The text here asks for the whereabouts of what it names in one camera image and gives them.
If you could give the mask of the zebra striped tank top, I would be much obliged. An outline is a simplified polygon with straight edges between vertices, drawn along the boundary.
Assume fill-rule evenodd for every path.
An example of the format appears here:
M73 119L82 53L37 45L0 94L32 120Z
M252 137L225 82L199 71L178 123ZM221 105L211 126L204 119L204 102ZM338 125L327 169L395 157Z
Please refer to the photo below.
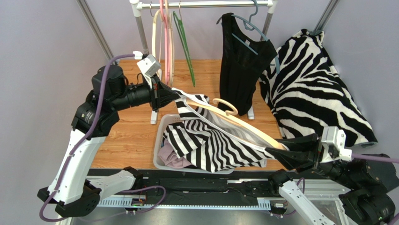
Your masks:
M247 128L221 118L209 107L209 97L172 88L180 122L163 132L178 159L210 173L238 167L266 167L275 157L267 151L272 144Z

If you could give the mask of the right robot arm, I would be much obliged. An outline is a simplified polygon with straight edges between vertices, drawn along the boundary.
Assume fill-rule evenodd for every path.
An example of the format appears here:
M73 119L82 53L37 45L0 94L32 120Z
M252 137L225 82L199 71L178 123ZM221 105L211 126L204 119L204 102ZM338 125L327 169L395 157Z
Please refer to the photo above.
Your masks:
M345 214L357 224L395 224L399 214L388 193L399 185L398 161L385 154L352 154L344 140L341 133L309 135L284 140L288 150L268 147L266 151L284 166L268 177L271 192L286 199L308 224L332 224L288 175L289 170L311 171L348 189L339 199Z

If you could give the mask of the dark top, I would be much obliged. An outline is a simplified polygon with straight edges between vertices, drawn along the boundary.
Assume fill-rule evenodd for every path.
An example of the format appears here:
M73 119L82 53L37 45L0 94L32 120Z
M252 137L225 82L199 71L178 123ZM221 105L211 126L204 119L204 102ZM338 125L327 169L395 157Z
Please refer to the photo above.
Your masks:
M184 157L179 158L177 153L174 151L172 145L165 140L163 142L163 146L158 151L157 156L164 163L165 166L174 168L174 169L182 169L192 166L192 164L185 159Z

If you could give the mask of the cream plastic hanger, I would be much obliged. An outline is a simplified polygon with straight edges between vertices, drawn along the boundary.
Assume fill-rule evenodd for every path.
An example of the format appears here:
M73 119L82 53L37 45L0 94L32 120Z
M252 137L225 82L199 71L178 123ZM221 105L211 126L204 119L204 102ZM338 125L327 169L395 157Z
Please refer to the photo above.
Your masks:
M160 55L157 53L161 53L160 50L156 50L156 41L157 41L157 19L160 14L160 10L157 10L155 13L152 13L152 2L150 3L150 13L152 16L152 39L151 39L151 53L155 56L156 59L160 59Z

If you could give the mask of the pink plastic hanger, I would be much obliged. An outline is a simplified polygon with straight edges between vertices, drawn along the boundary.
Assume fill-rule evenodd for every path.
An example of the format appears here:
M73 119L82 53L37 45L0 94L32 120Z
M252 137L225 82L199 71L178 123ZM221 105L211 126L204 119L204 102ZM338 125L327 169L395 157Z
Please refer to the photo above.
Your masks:
M169 38L169 12L167 0L160 0L160 13L164 24L164 51L165 51L165 81L170 82L170 38Z

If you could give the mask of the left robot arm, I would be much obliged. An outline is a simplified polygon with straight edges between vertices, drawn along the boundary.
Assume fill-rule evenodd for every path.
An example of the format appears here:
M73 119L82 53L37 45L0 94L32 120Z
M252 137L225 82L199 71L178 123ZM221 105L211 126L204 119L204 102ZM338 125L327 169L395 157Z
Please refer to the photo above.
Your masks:
M142 174L132 167L102 178L87 180L93 159L119 121L118 112L149 104L158 111L178 95L162 83L159 66L140 66L142 83L129 83L118 65L102 67L92 77L92 90L75 113L70 141L62 165L48 187L38 191L44 204L54 204L61 219L84 217L101 200L139 187Z

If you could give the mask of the black top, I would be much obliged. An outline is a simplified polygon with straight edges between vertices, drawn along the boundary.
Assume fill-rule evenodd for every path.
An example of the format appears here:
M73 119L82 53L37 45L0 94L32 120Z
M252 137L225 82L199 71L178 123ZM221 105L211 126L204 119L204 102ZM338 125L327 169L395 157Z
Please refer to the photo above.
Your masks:
M220 98L232 104L238 115L247 114L252 106L256 83L277 56L269 40L254 41L239 28L233 13L223 14L222 62L219 81Z

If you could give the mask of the tan hanger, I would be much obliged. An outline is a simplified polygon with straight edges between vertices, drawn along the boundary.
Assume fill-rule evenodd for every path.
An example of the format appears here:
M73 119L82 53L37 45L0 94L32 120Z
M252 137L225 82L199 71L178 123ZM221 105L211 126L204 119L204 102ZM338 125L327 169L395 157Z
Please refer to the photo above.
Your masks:
M282 145L281 143L277 142L275 139L273 139L272 137L270 137L269 135L263 133L262 131L260 131L259 129L253 127L252 125L248 124L247 122L235 117L234 115L232 115L232 113L229 112L224 112L221 109L209 105L209 104L205 104L205 103L199 103L197 101L193 101L191 99L186 99L187 104L189 105L194 105L194 106L198 106L204 109L207 109L213 113L215 113L217 116L221 117L222 119L226 120L227 122L230 122L234 125L237 125L239 127L243 127L248 129L249 131L253 132L254 134L256 134L257 136L259 136L261 139L263 139L264 141L266 141L267 143L269 143L272 148L276 148L276 149L280 149L280 150L287 150L285 148L284 145Z

